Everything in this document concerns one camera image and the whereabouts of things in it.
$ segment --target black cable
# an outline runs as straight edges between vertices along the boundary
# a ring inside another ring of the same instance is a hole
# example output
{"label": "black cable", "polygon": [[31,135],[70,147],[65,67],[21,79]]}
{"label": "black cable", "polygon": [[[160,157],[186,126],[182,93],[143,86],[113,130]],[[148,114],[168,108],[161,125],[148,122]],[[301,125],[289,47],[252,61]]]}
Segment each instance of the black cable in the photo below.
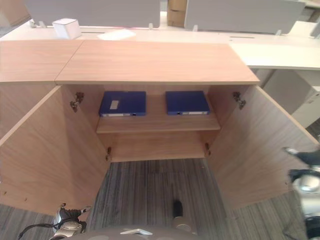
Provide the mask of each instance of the black cable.
{"label": "black cable", "polygon": [[39,224],[33,224],[30,226],[27,226],[22,232],[20,232],[18,236],[18,240],[22,238],[22,236],[30,229],[34,227],[42,227],[42,228],[54,228],[57,229],[58,223],[57,224],[49,224],[49,223],[39,223]]}

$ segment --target cabinet hinge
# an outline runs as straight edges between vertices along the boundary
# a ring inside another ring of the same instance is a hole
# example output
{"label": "cabinet hinge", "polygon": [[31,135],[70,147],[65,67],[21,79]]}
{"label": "cabinet hinge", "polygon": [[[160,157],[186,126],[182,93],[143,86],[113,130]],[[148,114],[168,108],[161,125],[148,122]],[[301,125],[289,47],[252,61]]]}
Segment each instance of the cabinet hinge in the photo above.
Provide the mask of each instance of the cabinet hinge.
{"label": "cabinet hinge", "polygon": [[107,151],[106,151],[106,155],[105,155],[105,160],[108,162],[109,160],[111,161],[112,159],[112,156],[111,156],[111,151],[112,151],[112,148],[111,147],[108,147]]}
{"label": "cabinet hinge", "polygon": [[210,156],[211,155],[211,151],[210,151],[209,143],[206,142],[204,144],[204,148],[205,148],[206,153]]}
{"label": "cabinet hinge", "polygon": [[246,105],[246,100],[241,100],[241,93],[238,91],[235,91],[233,94],[233,99],[239,104],[239,109],[243,109],[243,107]]}
{"label": "cabinet hinge", "polygon": [[77,92],[75,94],[75,101],[70,102],[70,107],[76,113],[78,111],[78,105],[83,101],[85,94],[83,92]]}

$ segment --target cardboard box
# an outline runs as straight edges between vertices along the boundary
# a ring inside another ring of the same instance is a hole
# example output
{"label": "cardboard box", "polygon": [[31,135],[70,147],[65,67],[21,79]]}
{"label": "cardboard box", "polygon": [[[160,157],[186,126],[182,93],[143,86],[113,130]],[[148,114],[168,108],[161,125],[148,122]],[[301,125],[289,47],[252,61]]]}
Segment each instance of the cardboard box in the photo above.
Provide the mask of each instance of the cardboard box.
{"label": "cardboard box", "polygon": [[30,19],[23,0],[0,0],[0,27],[11,27]]}
{"label": "cardboard box", "polygon": [[185,12],[187,10],[187,0],[168,0],[168,9]]}
{"label": "cardboard box", "polygon": [[185,11],[174,11],[169,10],[166,15],[166,22],[168,26],[174,26],[174,27],[185,27],[185,17],[186,12]]}
{"label": "cardboard box", "polygon": [[187,0],[168,0],[166,21],[169,26],[185,27]]}

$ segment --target white desk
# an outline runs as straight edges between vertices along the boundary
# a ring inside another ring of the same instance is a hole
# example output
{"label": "white desk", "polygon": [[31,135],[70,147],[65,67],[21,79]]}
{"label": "white desk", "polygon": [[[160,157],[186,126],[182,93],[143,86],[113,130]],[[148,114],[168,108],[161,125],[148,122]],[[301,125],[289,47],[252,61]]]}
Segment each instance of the white desk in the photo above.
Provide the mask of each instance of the white desk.
{"label": "white desk", "polygon": [[[167,12],[161,12],[160,27],[152,30],[131,28],[136,34],[134,41],[141,42],[187,42],[187,43],[228,43],[240,58],[252,68],[320,70],[320,39],[309,34],[313,22],[297,21],[287,35],[192,32],[184,28],[167,26]],[[99,34],[112,32],[114,27],[81,27],[78,39],[99,39]],[[29,23],[21,25],[0,38],[10,40],[56,39],[52,27],[31,28]]]}

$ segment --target paper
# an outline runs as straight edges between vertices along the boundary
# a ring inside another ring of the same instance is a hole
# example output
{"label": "paper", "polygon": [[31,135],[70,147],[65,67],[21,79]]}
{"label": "paper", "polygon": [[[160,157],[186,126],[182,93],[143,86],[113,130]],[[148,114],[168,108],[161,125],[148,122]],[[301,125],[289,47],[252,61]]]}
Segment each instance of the paper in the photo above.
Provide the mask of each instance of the paper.
{"label": "paper", "polygon": [[112,32],[106,32],[98,35],[97,37],[102,40],[117,41],[117,40],[132,38],[135,36],[136,36],[135,32],[130,31],[128,29],[121,29],[121,30],[116,30]]}

